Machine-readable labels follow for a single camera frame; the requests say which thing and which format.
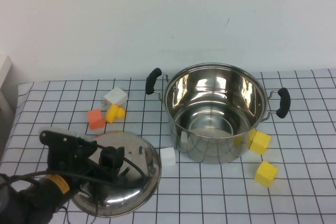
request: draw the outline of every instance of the white wall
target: white wall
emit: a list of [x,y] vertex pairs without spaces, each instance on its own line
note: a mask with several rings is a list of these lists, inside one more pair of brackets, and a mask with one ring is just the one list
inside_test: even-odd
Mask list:
[[0,49],[10,84],[209,61],[326,68],[336,67],[335,18],[335,0],[0,0]]

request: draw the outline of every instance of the pot lid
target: pot lid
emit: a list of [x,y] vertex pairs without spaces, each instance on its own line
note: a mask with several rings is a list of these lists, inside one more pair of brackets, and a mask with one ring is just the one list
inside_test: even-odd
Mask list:
[[[161,160],[158,153],[149,142],[128,132],[110,132],[97,136],[95,140],[104,147],[124,147],[125,157],[145,173],[147,180],[139,186],[142,181],[140,173],[123,162],[118,177],[122,176],[123,181],[132,187],[99,185],[100,201],[97,204],[97,195],[92,193],[92,187],[87,183],[72,201],[83,212],[93,216],[98,213],[100,217],[115,217],[136,210],[150,199],[159,185]],[[101,149],[98,149],[90,157],[97,164],[100,152]]]

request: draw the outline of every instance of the yellow label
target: yellow label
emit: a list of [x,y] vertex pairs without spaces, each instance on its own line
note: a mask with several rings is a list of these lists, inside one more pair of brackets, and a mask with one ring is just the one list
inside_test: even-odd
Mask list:
[[59,187],[59,189],[62,191],[63,194],[66,194],[68,191],[70,191],[68,183],[61,176],[46,175],[45,178],[54,182]]

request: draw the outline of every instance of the pot rim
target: pot rim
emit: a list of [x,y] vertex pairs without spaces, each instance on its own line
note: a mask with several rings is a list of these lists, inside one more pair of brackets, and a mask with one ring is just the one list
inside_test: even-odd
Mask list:
[[[255,85],[255,87],[257,88],[257,90],[259,91],[259,93],[261,94],[261,97],[264,99],[264,102],[263,102],[263,112],[261,113],[259,119],[249,128],[247,129],[246,131],[240,133],[240,134],[236,134],[236,135],[232,135],[232,136],[224,136],[224,137],[209,137],[209,136],[203,136],[203,135],[199,135],[199,134],[196,134],[196,133],[193,133],[187,129],[185,129],[184,127],[180,126],[174,119],[173,117],[170,115],[170,113],[168,112],[168,109],[167,109],[167,104],[166,104],[166,97],[167,97],[167,94],[168,94],[168,90],[170,89],[170,86],[176,82],[177,79],[179,79],[181,76],[185,75],[186,72],[192,72],[193,70],[196,70],[198,69],[199,67],[222,67],[222,68],[228,68],[230,70],[234,70],[236,72],[238,72],[241,76],[244,74],[246,75],[251,81],[254,82],[254,84],[257,84]],[[214,63],[214,62],[209,62],[209,63],[200,63],[200,64],[195,64],[195,65],[192,65],[192,66],[189,66],[189,67],[186,67],[184,69],[182,69],[180,72],[178,72],[177,74],[175,74],[173,76],[172,79],[169,80],[168,84],[167,84],[167,87],[165,88],[164,90],[164,96],[163,96],[163,99],[162,99],[162,103],[164,105],[164,108],[165,108],[165,112],[168,114],[168,117],[174,122],[174,124],[180,128],[181,130],[183,130],[184,132],[187,132],[189,134],[193,134],[193,135],[196,135],[196,136],[199,136],[199,137],[205,137],[205,138],[217,138],[217,139],[225,139],[225,138],[231,138],[231,137],[237,137],[237,136],[241,136],[241,135],[244,135],[246,133],[248,133],[249,131],[251,131],[252,129],[256,128],[257,125],[264,119],[264,116],[267,112],[267,103],[268,103],[268,97],[267,97],[267,93],[265,91],[265,88],[261,85],[261,83],[254,77],[252,76],[250,73],[248,73],[247,71],[241,69],[241,68],[238,68],[238,67],[235,67],[235,66],[232,66],[232,65],[228,65],[228,64],[224,64],[224,63]]]

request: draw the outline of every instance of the robotic arm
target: robotic arm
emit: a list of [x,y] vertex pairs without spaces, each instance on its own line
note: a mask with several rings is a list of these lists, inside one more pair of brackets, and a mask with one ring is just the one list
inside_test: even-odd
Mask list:
[[[77,133],[53,128],[42,130],[39,138],[42,144],[49,147],[48,168],[23,176],[0,174],[0,223],[47,224],[53,214],[78,193],[85,183],[93,186],[99,183],[123,186],[118,183],[118,173],[123,162],[127,161],[139,169],[124,157],[123,147],[102,147],[97,141],[88,142]],[[89,159],[97,147],[103,149],[99,164]],[[35,180],[34,176],[37,175],[45,177]],[[25,180],[32,185],[17,192],[10,184],[18,180]]]

